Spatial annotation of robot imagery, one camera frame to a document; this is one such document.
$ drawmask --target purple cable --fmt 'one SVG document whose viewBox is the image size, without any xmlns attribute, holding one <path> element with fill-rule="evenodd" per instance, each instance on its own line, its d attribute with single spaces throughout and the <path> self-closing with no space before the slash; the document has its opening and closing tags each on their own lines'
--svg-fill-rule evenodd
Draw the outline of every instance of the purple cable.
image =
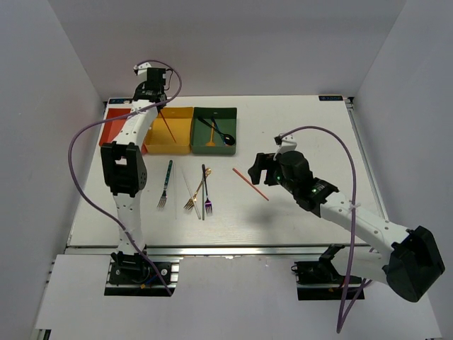
<svg viewBox="0 0 453 340">
<path fill-rule="evenodd" d="M 281 135 L 281 138 L 284 138 L 288 135 L 291 135 L 297 131 L 300 130 L 320 130 L 327 132 L 329 135 L 333 136 L 343 149 L 346 151 L 346 154 L 348 156 L 349 162 L 351 163 L 351 169 L 352 169 L 352 198 L 351 198 L 351 205 L 355 205 L 355 199 L 357 196 L 357 174 L 355 172 L 355 165 L 354 165 L 354 160 L 352 159 L 351 153 L 349 152 L 348 147 L 342 141 L 337 134 L 334 132 L 325 129 L 324 127 L 319 127 L 319 126 L 302 126 L 298 127 L 297 129 L 291 130 L 289 132 L 284 133 Z M 362 284 L 360 287 L 357 289 L 357 292 L 354 295 L 354 298 L 351 300 L 350 304 L 348 305 L 348 308 L 346 309 L 346 312 L 343 314 L 343 311 L 345 309 L 345 304 L 346 304 L 346 296 L 348 294 L 348 288 L 349 288 L 349 281 L 351 277 L 351 269 L 352 269 L 352 260 L 354 258 L 354 246 L 355 246 L 355 208 L 352 208 L 352 214 L 351 214 L 351 242 L 350 242 L 350 248 L 349 248 L 349 257 L 348 257 L 348 265 L 346 267 L 346 275 L 345 275 L 345 284 L 343 286 L 343 292 L 341 294 L 341 302 L 340 302 L 340 309 L 338 311 L 338 321 L 337 321 L 337 333 L 341 332 L 341 329 L 343 328 L 343 325 L 345 323 L 346 317 L 352 308 L 352 305 L 354 305 L 354 302 L 358 299 L 359 294 L 362 292 L 362 290 L 367 287 L 371 282 L 365 282 L 365 280 L 362 281 Z"/>
<path fill-rule="evenodd" d="M 72 177 L 72 181 L 74 182 L 74 185 L 76 186 L 76 189 L 77 191 L 80 193 L 80 196 L 82 196 L 82 198 L 84 198 L 84 200 L 89 204 L 91 205 L 93 208 L 95 208 L 97 211 L 99 211 L 100 213 L 103 213 L 105 216 L 111 218 L 112 220 L 114 220 L 119 226 L 120 228 L 122 229 L 123 232 L 125 232 L 127 238 L 129 239 L 130 241 L 130 244 L 135 248 L 135 250 L 137 251 L 137 253 L 143 257 L 143 259 L 148 262 L 151 267 L 154 269 L 154 271 L 156 272 L 157 274 L 157 277 L 159 278 L 159 280 L 162 282 L 162 285 L 164 285 L 168 295 L 171 296 L 171 291 L 170 291 L 170 288 L 168 288 L 167 284 L 165 283 L 165 280 L 164 278 L 162 278 L 162 275 L 161 273 L 159 272 L 158 268 L 156 267 L 156 265 L 154 264 L 153 261 L 151 261 L 148 256 L 140 250 L 140 248 L 135 244 L 134 240 L 132 239 L 132 237 L 130 236 L 130 233 L 127 232 L 126 230 L 126 226 L 123 225 L 123 223 L 117 219 L 115 216 L 111 215 L 109 212 L 105 211 L 104 209 L 102 209 L 99 205 L 95 204 L 85 193 L 84 193 L 84 190 L 82 189 L 82 187 L 80 186 L 80 183 L 79 181 L 77 180 L 77 177 L 76 177 L 76 173 L 74 171 L 74 165 L 72 164 L 72 150 L 74 148 L 74 144 L 77 140 L 77 138 L 79 138 L 79 136 L 84 133 L 85 131 L 87 131 L 88 129 L 94 127 L 94 126 L 97 126 L 97 125 L 100 125 L 100 124 L 103 124 L 103 123 L 109 123 L 109 122 L 113 122 L 114 120 L 119 120 L 119 119 L 125 119 L 125 118 L 128 118 L 130 116 L 133 116 L 133 115 L 137 115 L 139 112 L 141 111 L 145 111 L 145 110 L 148 110 L 150 108 L 153 108 L 155 106 L 160 106 L 160 105 L 163 105 L 163 104 L 167 104 L 167 103 L 170 103 L 174 98 L 176 98 L 176 96 L 178 96 L 178 94 L 180 93 L 181 91 L 181 88 L 183 87 L 183 82 L 181 80 L 181 76 L 180 74 L 178 73 L 178 71 L 176 71 L 173 67 L 171 67 L 170 65 L 166 64 L 165 62 L 160 62 L 158 60 L 147 60 L 147 61 L 144 61 L 144 62 L 158 62 L 159 64 L 162 64 L 162 65 L 165 65 L 167 66 L 169 69 L 172 69 L 176 76 L 178 77 L 179 79 L 179 87 L 178 87 L 178 90 L 176 91 L 175 95 L 165 101 L 162 101 L 160 103 L 154 103 L 154 104 L 151 104 L 149 106 L 145 106 L 144 108 L 141 108 L 139 110 L 134 110 L 130 113 L 128 113 L 127 115 L 121 115 L 119 117 L 114 117 L 114 118 L 109 118 L 109 119 L 104 119 L 104 120 L 100 120 L 98 122 L 95 122 L 95 123 L 91 123 L 91 124 L 88 124 L 86 127 L 83 127 L 80 131 L 78 131 L 74 137 L 72 138 L 71 142 L 69 143 L 69 148 L 68 148 L 68 165 L 69 165 L 69 172 L 71 172 L 71 177 Z"/>
</svg>

